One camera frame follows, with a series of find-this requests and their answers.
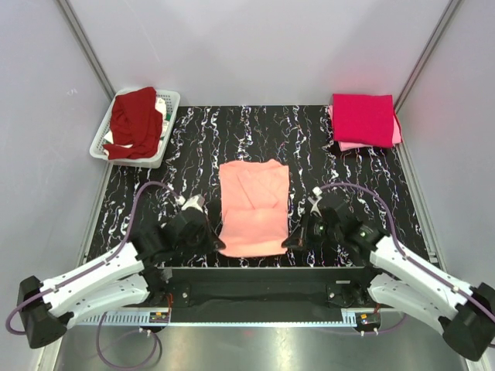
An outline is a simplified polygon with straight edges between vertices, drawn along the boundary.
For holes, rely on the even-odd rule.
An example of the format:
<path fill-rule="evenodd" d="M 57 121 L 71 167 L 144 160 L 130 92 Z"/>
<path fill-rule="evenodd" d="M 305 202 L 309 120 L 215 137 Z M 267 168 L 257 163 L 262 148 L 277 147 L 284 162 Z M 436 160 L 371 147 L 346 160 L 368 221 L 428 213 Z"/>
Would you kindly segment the salmon pink t shirt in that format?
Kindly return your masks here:
<path fill-rule="evenodd" d="M 283 255 L 288 238 L 289 167 L 266 162 L 220 165 L 221 251 L 230 258 Z"/>

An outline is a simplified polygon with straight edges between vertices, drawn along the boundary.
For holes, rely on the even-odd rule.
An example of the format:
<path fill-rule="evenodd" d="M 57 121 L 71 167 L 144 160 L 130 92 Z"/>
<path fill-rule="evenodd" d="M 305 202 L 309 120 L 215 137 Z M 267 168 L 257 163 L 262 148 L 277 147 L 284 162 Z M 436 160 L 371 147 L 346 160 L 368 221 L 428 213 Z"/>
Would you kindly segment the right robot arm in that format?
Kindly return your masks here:
<path fill-rule="evenodd" d="M 338 244 L 362 267 L 350 285 L 360 306 L 395 308 L 425 323 L 457 354 L 478 361 L 494 346 L 494 289 L 474 287 L 413 253 L 383 227 L 353 215 L 347 204 L 314 189 L 309 209 L 283 247 Z"/>

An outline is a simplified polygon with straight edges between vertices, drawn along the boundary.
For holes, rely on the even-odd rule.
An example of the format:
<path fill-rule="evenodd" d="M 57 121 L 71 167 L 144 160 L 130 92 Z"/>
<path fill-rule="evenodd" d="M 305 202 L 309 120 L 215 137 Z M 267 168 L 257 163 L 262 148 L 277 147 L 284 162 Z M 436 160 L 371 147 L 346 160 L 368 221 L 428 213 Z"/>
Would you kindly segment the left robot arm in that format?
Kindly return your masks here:
<path fill-rule="evenodd" d="M 104 311 L 143 303 L 160 305 L 167 295 L 160 264 L 225 247 L 206 214 L 188 208 L 165 226 L 133 233 L 123 247 L 70 272 L 44 281 L 34 276 L 24 279 L 19 285 L 18 305 L 29 347 L 49 345 Z"/>

